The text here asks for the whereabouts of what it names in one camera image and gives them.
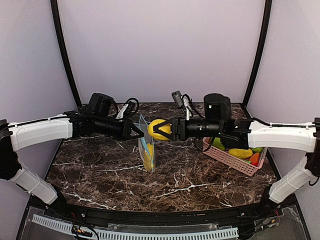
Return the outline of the yellow toy lemon front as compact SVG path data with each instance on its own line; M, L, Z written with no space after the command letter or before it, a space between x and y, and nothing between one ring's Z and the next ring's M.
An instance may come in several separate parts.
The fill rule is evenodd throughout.
M144 168L152 173L154 171L154 145L152 143L148 143L146 145L146 149L142 152L142 160Z

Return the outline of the yellow toy lemon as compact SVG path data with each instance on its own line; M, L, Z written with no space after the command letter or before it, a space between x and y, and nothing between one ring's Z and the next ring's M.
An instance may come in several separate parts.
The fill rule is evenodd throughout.
M154 145L152 143L148 143L146 145L146 149L142 152L142 160L144 168L152 173L154 171Z
M165 122L164 119L155 119L153 120L149 125L148 125L148 134L153 137L154 139L156 140L159 140L159 141L169 141L170 139L161 135L160 133L157 133L154 131L154 126L158 125L158 124L161 124ZM171 126L169 124L166 124L166 125L163 125L163 126L160 126L158 128L160 131L166 133L166 134L171 134Z

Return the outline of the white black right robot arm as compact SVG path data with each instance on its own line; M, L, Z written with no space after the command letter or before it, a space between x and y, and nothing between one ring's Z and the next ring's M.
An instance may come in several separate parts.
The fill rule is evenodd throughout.
M269 186L264 197L273 203L312 180L320 178L320 119L306 123L271 123L258 118L232 119L231 100L219 93L204 96L204 115L191 117L194 109L188 95L172 94L176 106L186 108L185 117L156 119L148 133L157 140L184 141L188 138L219 138L229 149L280 148L304 151L305 156L284 177Z

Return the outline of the large clear zip bag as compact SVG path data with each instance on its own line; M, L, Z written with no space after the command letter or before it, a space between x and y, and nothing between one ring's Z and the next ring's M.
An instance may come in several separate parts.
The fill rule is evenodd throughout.
M138 150L145 170L154 173L156 170L156 157L154 139L148 132L148 122L140 114L138 123L135 124L144 134L138 139Z

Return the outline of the yellow toy lemon back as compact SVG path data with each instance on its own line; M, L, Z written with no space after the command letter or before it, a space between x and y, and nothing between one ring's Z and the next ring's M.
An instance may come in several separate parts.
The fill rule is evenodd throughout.
M165 122L164 119L155 119L153 120L149 125L148 125L148 134L153 137L154 139L156 140L159 140L159 141L169 141L170 139L161 135L160 133L157 133L154 131L154 126L158 125L158 124L161 124ZM169 124L166 124L166 125L163 125L163 126L160 126L158 128L160 131L166 133L166 134L171 134L171 126Z

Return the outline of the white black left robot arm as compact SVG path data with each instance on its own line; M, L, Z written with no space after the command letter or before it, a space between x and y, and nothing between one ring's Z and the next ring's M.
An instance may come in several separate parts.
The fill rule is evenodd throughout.
M130 97L122 106L109 95L93 93L89 102L77 110L23 122L0 121L0 178L15 183L43 203L59 201L58 190L19 159L19 152L35 149L50 142L104 135L116 141L134 140L144 136L132 121L140 108Z

